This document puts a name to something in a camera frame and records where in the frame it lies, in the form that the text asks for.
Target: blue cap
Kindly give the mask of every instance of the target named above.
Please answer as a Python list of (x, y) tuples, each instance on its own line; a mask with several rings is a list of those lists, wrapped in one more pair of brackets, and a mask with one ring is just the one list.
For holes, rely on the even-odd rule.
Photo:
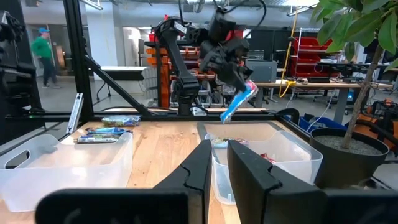
[(39, 28), (39, 33), (40, 34), (45, 33), (45, 32), (50, 32), (50, 31), (48, 29), (46, 29), (46, 28)]

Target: potted plant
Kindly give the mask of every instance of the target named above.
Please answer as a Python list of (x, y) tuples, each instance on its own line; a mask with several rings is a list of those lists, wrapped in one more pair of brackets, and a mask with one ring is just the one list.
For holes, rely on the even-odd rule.
[[(329, 39), (333, 41), (327, 52), (344, 50), (346, 60), (350, 62), (356, 44), (367, 47), (375, 38), (379, 42), (361, 84), (347, 131), (323, 128), (311, 132), (310, 144), (323, 154), (316, 180), (319, 187), (358, 184), (372, 176), (389, 152), (383, 142), (353, 130), (383, 50), (396, 52), (397, 14), (397, 0), (320, 0), (314, 9), (313, 18), (323, 21), (318, 33), (319, 44), (323, 45)], [(395, 67), (398, 67), (398, 58), (386, 71)]]

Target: clear plastic bin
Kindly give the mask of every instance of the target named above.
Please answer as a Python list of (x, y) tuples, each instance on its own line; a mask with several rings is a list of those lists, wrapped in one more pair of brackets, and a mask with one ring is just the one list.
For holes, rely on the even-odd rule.
[[(258, 154), (267, 153), (268, 157), (276, 161), (275, 166), (309, 184), (315, 181), (323, 159), (320, 152), (287, 131), (278, 131), (266, 141), (248, 142), (245, 145)], [(221, 203), (234, 205), (226, 148), (213, 148), (212, 167), (211, 182), (216, 198)]]
[[(6, 164), (29, 158), (14, 169)], [(132, 169), (132, 134), (107, 144), (59, 143), (52, 135), (32, 138), (0, 157), (0, 193), (12, 212), (33, 211), (47, 194), (65, 188), (124, 188)]]

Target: blue bin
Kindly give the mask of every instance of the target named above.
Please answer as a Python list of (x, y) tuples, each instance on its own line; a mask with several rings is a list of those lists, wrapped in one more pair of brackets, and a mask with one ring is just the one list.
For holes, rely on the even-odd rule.
[[(308, 121), (306, 121), (306, 120), (304, 119), (304, 117), (300, 117), (300, 121), (299, 121), (298, 125), (300, 126), (300, 128), (302, 128), (302, 129), (304, 129), (305, 131), (307, 131), (308, 127), (312, 124), (312, 122), (309, 123)], [(332, 121), (332, 120), (329, 119), (329, 118), (320, 118), (320, 119), (317, 121), (317, 123), (324, 124), (324, 125), (325, 125), (326, 127), (328, 127), (328, 128), (338, 128), (338, 129), (347, 130), (347, 127), (345, 127), (345, 126), (343, 126), (343, 125), (341, 125), (341, 124), (339, 124), (339, 123), (337, 123), (337, 122), (335, 122), (335, 121)], [(312, 130), (317, 129), (317, 128), (319, 128), (319, 126), (316, 126), (316, 125), (314, 124), (313, 126), (311, 126), (311, 128), (308, 130), (308, 132), (310, 133)]]

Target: tree trunk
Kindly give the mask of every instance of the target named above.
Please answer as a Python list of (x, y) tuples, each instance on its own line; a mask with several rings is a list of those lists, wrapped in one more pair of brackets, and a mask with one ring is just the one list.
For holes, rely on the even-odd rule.
[(358, 98), (355, 101), (354, 108), (353, 108), (353, 117), (349, 121), (347, 132), (344, 135), (342, 147), (345, 149), (349, 148), (349, 144), (351, 142), (351, 137), (353, 135), (353, 131), (354, 131), (354, 127), (355, 127), (355, 123), (356, 123), (356, 120), (358, 119), (359, 112), (361, 111), (362, 101), (366, 96), (366, 92), (369, 90), (369, 87), (371, 86), (373, 72), (377, 68), (377, 65), (380, 61), (382, 53), (383, 53), (383, 48), (380, 45), (377, 45), (376, 51), (374, 52), (374, 56), (372, 59), (372, 63), (370, 64), (370, 66), (366, 72), (366, 77), (362, 83), (361, 91), (359, 92)]

